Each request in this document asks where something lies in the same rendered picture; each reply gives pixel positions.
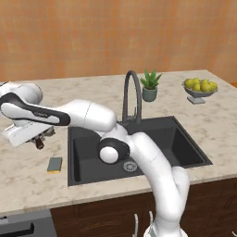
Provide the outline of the green plant in grey pot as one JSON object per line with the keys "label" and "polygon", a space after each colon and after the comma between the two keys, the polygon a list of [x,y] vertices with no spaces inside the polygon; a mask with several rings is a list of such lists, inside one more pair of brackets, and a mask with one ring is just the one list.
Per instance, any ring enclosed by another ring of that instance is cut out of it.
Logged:
{"label": "green plant in grey pot", "polygon": [[151,73],[146,69],[144,71],[144,79],[141,79],[143,85],[142,97],[145,102],[153,102],[157,96],[157,85],[161,74],[157,75],[156,71],[153,70]]}

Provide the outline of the grey and yellow sponge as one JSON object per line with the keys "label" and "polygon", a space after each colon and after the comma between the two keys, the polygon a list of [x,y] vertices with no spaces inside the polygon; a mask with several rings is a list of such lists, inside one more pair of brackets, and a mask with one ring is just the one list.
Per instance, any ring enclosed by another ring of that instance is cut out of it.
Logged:
{"label": "grey and yellow sponge", "polygon": [[58,173],[61,171],[63,159],[61,157],[51,157],[47,167],[48,173]]}

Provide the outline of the black sink basin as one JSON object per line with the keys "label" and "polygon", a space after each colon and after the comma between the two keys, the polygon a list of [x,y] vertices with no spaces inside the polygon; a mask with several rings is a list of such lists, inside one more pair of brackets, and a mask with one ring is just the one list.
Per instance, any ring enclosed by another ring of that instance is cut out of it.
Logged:
{"label": "black sink basin", "polygon": [[[201,148],[173,116],[135,120],[126,126],[128,134],[145,132],[161,149],[172,167],[194,168],[211,165]],[[100,136],[83,128],[68,128],[68,186],[110,181],[143,175],[131,157],[108,165],[98,156]]]}

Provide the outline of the dark grey curved tap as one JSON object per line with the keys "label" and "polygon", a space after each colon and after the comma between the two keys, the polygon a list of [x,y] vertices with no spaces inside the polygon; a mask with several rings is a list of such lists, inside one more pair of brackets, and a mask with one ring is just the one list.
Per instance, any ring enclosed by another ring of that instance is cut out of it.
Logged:
{"label": "dark grey curved tap", "polygon": [[[136,91],[136,99],[137,99],[137,107],[136,113],[133,117],[128,116],[128,89],[129,89],[129,81],[130,77],[133,78],[133,82],[135,85]],[[133,70],[129,70],[125,77],[124,82],[124,95],[123,95],[123,108],[122,108],[122,123],[126,124],[128,120],[135,119],[137,123],[142,121],[142,95],[141,95],[141,87],[139,83],[139,79],[137,74]]]}

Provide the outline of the grey fruit bowl on foot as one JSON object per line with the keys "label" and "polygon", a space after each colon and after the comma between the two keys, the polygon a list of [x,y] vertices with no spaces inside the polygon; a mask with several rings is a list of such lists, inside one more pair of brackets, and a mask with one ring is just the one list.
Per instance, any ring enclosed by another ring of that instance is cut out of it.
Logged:
{"label": "grey fruit bowl on foot", "polygon": [[188,94],[187,99],[193,104],[193,105],[199,105],[199,104],[204,104],[206,101],[204,100],[204,97],[211,96],[212,94],[216,93],[218,89],[216,89],[213,92],[197,92],[193,91],[191,89],[188,89],[185,87],[184,82],[181,83],[183,86],[184,91]]}

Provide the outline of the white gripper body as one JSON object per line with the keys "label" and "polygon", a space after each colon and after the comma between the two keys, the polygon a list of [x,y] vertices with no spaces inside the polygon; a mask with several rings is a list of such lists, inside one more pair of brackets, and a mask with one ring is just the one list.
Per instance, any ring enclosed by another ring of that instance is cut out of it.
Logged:
{"label": "white gripper body", "polygon": [[14,147],[23,143],[41,138],[48,130],[52,130],[51,125],[43,123],[28,123],[24,126],[11,125],[3,131],[5,137]]}

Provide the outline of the grey dishwasher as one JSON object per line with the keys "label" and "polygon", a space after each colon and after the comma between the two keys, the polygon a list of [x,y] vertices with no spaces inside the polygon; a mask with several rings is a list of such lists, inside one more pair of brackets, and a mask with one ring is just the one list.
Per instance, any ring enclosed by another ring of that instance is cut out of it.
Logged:
{"label": "grey dishwasher", "polygon": [[31,222],[34,224],[34,233],[20,237],[57,237],[54,221],[48,209],[0,217],[0,226]]}

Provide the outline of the dark brown cupboard door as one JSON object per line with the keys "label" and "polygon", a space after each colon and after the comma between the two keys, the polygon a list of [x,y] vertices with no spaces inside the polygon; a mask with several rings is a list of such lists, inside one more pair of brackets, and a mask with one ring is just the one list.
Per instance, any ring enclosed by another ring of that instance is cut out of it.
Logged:
{"label": "dark brown cupboard door", "polygon": [[234,237],[237,234],[237,178],[190,187],[181,227],[189,237]]}
{"label": "dark brown cupboard door", "polygon": [[140,194],[51,209],[57,237],[132,237]]}

